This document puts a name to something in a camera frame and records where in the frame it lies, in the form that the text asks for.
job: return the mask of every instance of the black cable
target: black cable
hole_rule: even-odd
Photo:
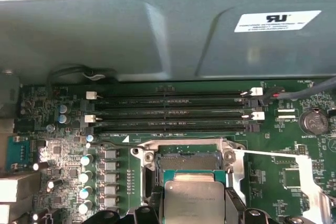
[[[47,77],[47,84],[46,84],[46,89],[47,89],[47,94],[48,96],[51,98],[53,95],[53,87],[52,87],[52,82],[61,76],[66,76],[68,74],[72,74],[72,73],[85,73],[87,75],[92,75],[93,74],[93,70],[87,66],[84,65],[78,65],[75,67],[70,67],[70,68],[63,68],[60,70],[56,70],[56,71],[52,71],[49,73],[48,77]]]
[[[284,92],[277,95],[278,100],[282,99],[302,99],[307,98],[312,95],[318,94],[325,90],[335,89],[336,88],[336,77],[333,77],[324,82],[318,83],[311,88],[304,89],[298,92]]]

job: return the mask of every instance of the label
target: label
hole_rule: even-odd
[[[235,33],[301,30],[320,12],[320,10],[308,10],[305,12],[243,14]]]

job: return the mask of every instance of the motherboard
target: motherboard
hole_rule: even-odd
[[[309,156],[315,185],[336,197],[336,94],[264,105],[254,96],[321,81],[93,84],[55,86],[52,94],[44,86],[23,86],[6,168],[40,164],[35,210],[60,209],[60,223],[80,224],[99,210],[125,215],[146,204],[168,172],[223,170],[225,178],[235,172],[230,160],[241,158],[238,183],[246,205],[282,222],[312,205],[295,156]],[[222,156],[223,141],[249,152]],[[155,151],[145,152],[145,143]]]

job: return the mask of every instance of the capacitor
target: capacitor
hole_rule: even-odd
[[[52,132],[54,132],[55,131],[55,126],[53,125],[53,124],[48,124],[47,126],[46,126],[46,130],[47,130],[47,132],[48,133],[52,133]]]
[[[33,220],[36,221],[36,220],[42,219],[47,213],[49,213],[49,209],[44,208],[40,212],[33,214]]]
[[[92,193],[93,193],[92,187],[86,186],[79,192],[79,198],[87,199]]]
[[[48,162],[35,163],[33,165],[33,170],[43,170],[43,169],[47,169],[48,167],[49,167]]]
[[[87,135],[87,136],[86,136],[86,141],[88,141],[89,143],[93,142],[94,139],[95,139],[95,137],[92,136],[92,135]]]
[[[93,173],[89,170],[87,170],[85,173],[82,173],[79,175],[79,181],[81,183],[86,183],[87,181],[91,180],[93,178]]]
[[[48,182],[48,188],[49,189],[54,189],[55,187],[58,187],[58,186],[61,186],[63,185],[63,179],[61,178],[58,178],[58,179],[55,179],[55,180],[50,180]]]
[[[64,114],[59,115],[58,122],[61,123],[61,124],[68,124],[68,123],[70,123],[70,117],[68,117]]]
[[[91,154],[87,154],[80,159],[80,164],[83,166],[87,166],[92,162],[93,162],[93,156]]]
[[[310,135],[326,134],[329,131],[329,121],[320,109],[308,110],[300,116],[301,129]]]
[[[93,208],[93,203],[89,200],[85,200],[83,204],[80,204],[78,207],[78,212],[81,215],[86,214],[89,210]]]
[[[68,114],[69,112],[70,112],[70,109],[66,105],[61,104],[59,106],[59,113],[60,114]]]

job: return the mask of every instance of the wire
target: wire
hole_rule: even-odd
[[[68,67],[68,68],[63,68],[59,69],[57,71],[51,71],[47,77],[47,84],[46,84],[46,89],[47,89],[47,94],[50,98],[53,97],[53,87],[52,83],[53,81],[61,76],[66,76],[68,74],[73,74],[73,73],[82,73],[83,76],[86,78],[90,79],[91,81],[98,81],[100,79],[104,79],[106,77],[108,78],[113,78],[117,79],[117,72],[112,69],[112,68],[97,68],[97,69],[92,69],[89,68],[85,65],[75,65],[74,67]]]
[[[97,142],[97,144],[107,144],[107,145],[111,145],[112,147],[121,148],[121,149],[131,149],[131,148],[144,149],[143,146],[139,146],[139,145],[115,144],[110,141],[99,141]]]
[[[283,99],[302,99],[307,98],[312,95],[318,94],[320,92],[323,92],[325,90],[329,89],[335,89],[336,88],[336,77],[333,77],[329,80],[326,80],[324,82],[318,83],[315,86],[304,89],[298,92],[284,92],[284,93],[278,93],[274,95],[278,100]]]
[[[93,70],[87,66],[84,65],[78,65],[75,67],[69,67],[69,68],[64,68],[64,69],[60,69],[60,70],[56,70],[56,71],[51,71],[47,77],[47,84],[46,84],[46,88],[47,88],[47,94],[49,97],[52,97],[53,95],[53,87],[52,87],[52,82],[61,76],[66,76],[68,74],[72,74],[72,73],[85,73],[87,75],[92,75],[93,74]]]

